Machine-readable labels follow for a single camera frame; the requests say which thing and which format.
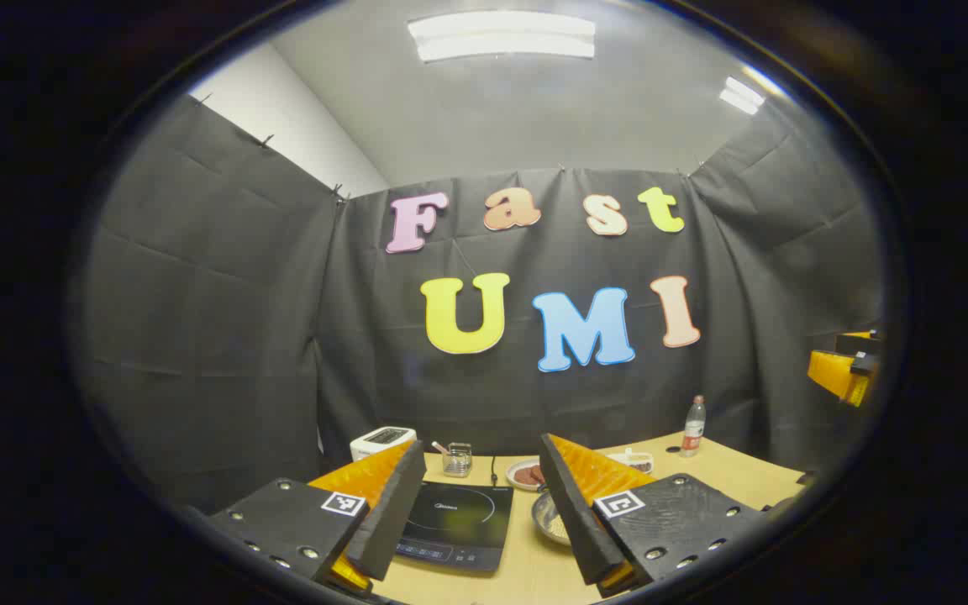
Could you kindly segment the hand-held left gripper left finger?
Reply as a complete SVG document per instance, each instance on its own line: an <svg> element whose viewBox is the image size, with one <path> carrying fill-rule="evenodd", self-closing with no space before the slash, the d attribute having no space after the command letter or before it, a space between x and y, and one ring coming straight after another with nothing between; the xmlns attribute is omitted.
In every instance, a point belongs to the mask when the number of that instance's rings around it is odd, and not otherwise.
<svg viewBox="0 0 968 605"><path fill-rule="evenodd" d="M273 479L207 526L261 566L369 593L387 577L425 471L422 441L406 441L307 482Z"/></svg>

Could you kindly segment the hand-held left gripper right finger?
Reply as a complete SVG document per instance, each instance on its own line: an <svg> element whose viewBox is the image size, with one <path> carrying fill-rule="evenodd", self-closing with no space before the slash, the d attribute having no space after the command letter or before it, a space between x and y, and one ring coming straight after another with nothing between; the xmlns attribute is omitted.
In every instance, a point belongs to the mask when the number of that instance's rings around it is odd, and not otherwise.
<svg viewBox="0 0 968 605"><path fill-rule="evenodd" d="M540 464L577 570L604 598L682 585L771 519L686 472L656 479L552 434Z"/></svg>

